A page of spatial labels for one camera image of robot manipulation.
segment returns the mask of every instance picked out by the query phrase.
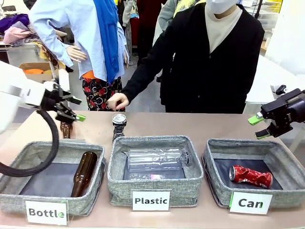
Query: pink clothing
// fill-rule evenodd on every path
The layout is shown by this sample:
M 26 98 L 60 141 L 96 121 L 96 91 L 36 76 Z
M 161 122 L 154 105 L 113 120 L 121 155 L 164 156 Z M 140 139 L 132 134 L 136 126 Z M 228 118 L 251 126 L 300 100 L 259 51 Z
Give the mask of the pink clothing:
M 30 31 L 22 30 L 11 26 L 8 30 L 5 31 L 3 42 L 5 44 L 12 44 L 21 39 L 27 38 L 31 35 Z

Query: mannequin hand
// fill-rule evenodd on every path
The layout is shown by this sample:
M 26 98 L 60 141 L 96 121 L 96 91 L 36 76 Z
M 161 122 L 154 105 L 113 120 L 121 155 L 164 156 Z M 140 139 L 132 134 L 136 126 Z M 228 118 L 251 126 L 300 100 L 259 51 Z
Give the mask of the mannequin hand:
M 124 51 L 124 63 L 125 63 L 125 69 L 128 68 L 128 58 L 127 58 L 127 53 Z
M 123 93 L 115 93 L 110 99 L 108 99 L 108 105 L 113 110 L 120 110 L 129 105 L 127 96 Z
M 80 51 L 81 49 L 77 46 L 70 45 L 66 48 L 66 51 L 71 60 L 76 61 L 78 63 L 85 61 L 87 59 L 87 55 Z

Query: storage basket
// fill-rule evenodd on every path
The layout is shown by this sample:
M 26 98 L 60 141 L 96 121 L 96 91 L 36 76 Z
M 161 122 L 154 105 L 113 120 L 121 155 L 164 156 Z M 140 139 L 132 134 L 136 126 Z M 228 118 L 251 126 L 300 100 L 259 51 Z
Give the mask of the storage basket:
M 158 180 L 124 180 L 129 149 L 180 148 L 191 155 L 192 163 L 183 165 L 185 178 Z M 186 136 L 118 137 L 112 147 L 108 168 L 111 204 L 131 206 L 135 190 L 171 190 L 170 207 L 195 207 L 203 178 L 203 168 L 194 146 Z
M 29 143 L 17 155 L 11 167 L 29 168 L 37 166 L 45 160 L 50 152 L 50 148 L 51 142 Z M 82 197 L 71 198 L 73 177 L 82 154 L 86 151 L 95 152 L 98 156 L 98 161 L 86 194 Z M 74 142 L 73 140 L 60 140 L 59 150 L 54 161 L 44 171 L 32 177 L 0 177 L 2 211 L 26 214 L 24 200 L 33 200 L 58 203 L 68 202 L 69 215 L 89 215 L 96 201 L 106 170 L 107 162 L 104 158 L 104 151 L 103 146 Z M 36 196 L 35 193 L 37 192 L 43 196 Z
M 203 155 L 209 182 L 221 206 L 229 206 L 233 192 L 273 195 L 271 208 L 298 207 L 305 200 L 305 169 L 277 142 L 209 139 Z M 269 189 L 247 183 L 233 183 L 229 170 L 233 165 L 259 172 L 271 172 Z

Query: blue scarf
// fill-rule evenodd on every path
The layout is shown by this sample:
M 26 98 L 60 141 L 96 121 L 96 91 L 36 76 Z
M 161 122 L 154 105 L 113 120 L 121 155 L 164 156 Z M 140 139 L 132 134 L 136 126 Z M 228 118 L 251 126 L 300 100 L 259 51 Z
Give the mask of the blue scarf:
M 93 0 L 102 38 L 107 81 L 111 83 L 119 72 L 118 9 L 114 0 Z

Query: aluminum can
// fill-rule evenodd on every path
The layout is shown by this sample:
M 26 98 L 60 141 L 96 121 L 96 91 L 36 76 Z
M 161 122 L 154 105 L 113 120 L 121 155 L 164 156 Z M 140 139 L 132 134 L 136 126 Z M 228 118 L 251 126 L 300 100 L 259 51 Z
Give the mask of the aluminum can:
M 264 188 L 270 188 L 273 182 L 271 173 L 260 173 L 242 166 L 232 166 L 229 171 L 229 178 L 236 183 L 247 182 Z

